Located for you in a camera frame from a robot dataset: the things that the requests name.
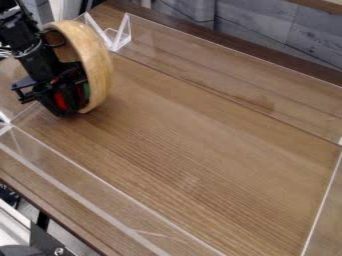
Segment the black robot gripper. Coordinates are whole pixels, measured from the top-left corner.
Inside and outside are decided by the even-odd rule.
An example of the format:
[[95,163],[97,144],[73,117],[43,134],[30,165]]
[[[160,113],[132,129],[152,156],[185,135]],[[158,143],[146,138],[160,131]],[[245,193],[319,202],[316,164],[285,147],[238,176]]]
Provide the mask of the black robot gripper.
[[[89,104],[85,82],[86,72],[74,67],[49,82],[38,82],[27,76],[13,85],[11,90],[18,94],[22,104],[39,101],[54,115],[65,116],[67,113],[77,113]],[[55,92],[55,86],[62,83],[67,83],[63,88],[65,97]]]

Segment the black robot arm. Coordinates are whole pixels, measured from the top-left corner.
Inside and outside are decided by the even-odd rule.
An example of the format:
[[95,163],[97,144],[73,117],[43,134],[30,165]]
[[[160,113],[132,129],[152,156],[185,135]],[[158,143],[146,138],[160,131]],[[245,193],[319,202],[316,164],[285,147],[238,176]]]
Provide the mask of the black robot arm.
[[38,101],[53,114],[78,113],[90,101],[89,79],[79,61],[63,63],[55,49],[67,44],[66,37],[51,44],[22,0],[0,0],[0,42],[21,62],[27,76],[11,90],[26,104]]

